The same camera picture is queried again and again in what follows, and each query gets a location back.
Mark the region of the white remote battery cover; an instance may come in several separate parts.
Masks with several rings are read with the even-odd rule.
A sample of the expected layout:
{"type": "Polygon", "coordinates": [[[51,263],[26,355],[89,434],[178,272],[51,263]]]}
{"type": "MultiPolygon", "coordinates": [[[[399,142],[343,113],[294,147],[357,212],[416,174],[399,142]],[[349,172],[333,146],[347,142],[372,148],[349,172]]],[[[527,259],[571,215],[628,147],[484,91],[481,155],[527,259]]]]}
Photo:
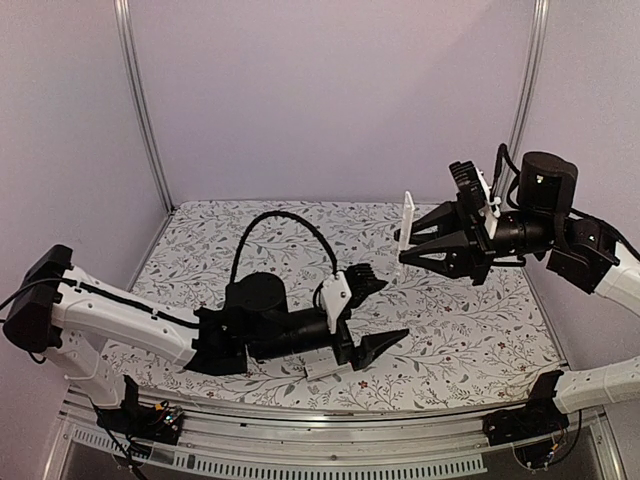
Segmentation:
{"type": "Polygon", "coordinates": [[[399,238],[397,241],[396,267],[394,270],[395,279],[400,282],[406,271],[406,265],[400,262],[399,256],[409,248],[412,224],[414,221],[415,203],[410,191],[404,193],[402,218],[400,223],[399,238]]]}

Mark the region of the white remote control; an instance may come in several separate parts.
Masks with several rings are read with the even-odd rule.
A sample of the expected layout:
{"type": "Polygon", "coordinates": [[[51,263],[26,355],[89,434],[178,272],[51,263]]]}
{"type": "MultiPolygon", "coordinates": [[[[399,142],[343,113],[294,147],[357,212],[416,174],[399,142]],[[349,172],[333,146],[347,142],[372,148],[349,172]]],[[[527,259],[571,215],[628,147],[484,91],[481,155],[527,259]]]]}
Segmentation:
{"type": "Polygon", "coordinates": [[[339,365],[333,357],[317,359],[305,365],[305,374],[308,381],[315,381],[325,377],[331,377],[348,367],[347,364],[339,365]]]}

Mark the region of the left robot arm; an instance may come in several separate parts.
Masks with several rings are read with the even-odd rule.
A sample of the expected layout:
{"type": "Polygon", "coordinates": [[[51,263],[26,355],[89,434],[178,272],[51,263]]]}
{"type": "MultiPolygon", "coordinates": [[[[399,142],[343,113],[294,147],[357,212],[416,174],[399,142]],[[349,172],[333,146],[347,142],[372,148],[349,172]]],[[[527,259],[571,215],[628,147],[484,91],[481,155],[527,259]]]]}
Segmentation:
{"type": "Polygon", "coordinates": [[[368,264],[324,280],[317,307],[292,311],[283,281],[256,272],[225,288],[219,310],[171,307],[101,282],[72,262],[64,245],[49,249],[2,303],[5,338],[61,368],[128,434],[148,426],[133,381],[117,376],[82,339],[84,332],[158,355],[206,376],[244,374],[249,359],[271,360],[331,348],[335,364],[358,371],[403,340],[407,329],[365,335],[355,342],[347,322],[354,309],[386,286],[368,264]]]}

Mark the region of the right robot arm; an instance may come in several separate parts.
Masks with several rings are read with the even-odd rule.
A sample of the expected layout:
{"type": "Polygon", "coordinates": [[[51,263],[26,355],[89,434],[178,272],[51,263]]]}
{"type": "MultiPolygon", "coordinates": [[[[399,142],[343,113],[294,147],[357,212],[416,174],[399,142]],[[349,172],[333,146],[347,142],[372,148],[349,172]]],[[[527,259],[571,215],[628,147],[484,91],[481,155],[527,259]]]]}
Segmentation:
{"type": "Polygon", "coordinates": [[[407,199],[394,233],[399,262],[481,285],[492,268],[523,267],[532,255],[583,292],[638,313],[639,252],[611,224],[574,209],[577,167],[542,151],[516,166],[500,145],[494,173],[504,166],[515,174],[505,197],[472,162],[456,161],[455,200],[415,219],[407,199]]]}

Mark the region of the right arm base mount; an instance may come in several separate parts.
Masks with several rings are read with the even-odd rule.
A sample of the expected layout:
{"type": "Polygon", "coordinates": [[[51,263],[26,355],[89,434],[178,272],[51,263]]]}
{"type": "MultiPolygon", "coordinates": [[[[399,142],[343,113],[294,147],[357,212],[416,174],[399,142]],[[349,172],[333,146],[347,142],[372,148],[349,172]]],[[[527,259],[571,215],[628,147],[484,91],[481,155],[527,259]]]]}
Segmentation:
{"type": "Polygon", "coordinates": [[[543,373],[534,383],[523,406],[499,409],[482,417],[482,432],[490,446],[550,436],[550,439],[535,444],[512,448],[516,461],[531,472],[547,470],[562,463],[571,455],[580,439],[582,411],[578,411],[573,440],[567,443],[569,416],[561,413],[554,403],[556,386],[563,375],[561,370],[543,373]]]}

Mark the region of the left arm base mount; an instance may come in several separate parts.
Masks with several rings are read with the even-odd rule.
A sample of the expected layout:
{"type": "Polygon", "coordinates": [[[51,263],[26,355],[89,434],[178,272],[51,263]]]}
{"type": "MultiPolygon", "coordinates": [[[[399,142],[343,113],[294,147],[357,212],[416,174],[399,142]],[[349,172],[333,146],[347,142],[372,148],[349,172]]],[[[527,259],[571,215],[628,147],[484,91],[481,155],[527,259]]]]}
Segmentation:
{"type": "Polygon", "coordinates": [[[139,402],[139,387],[128,375],[124,379],[124,399],[115,408],[94,407],[97,425],[124,434],[128,440],[143,439],[177,445],[184,422],[184,410],[167,400],[145,406],[139,402]]]}

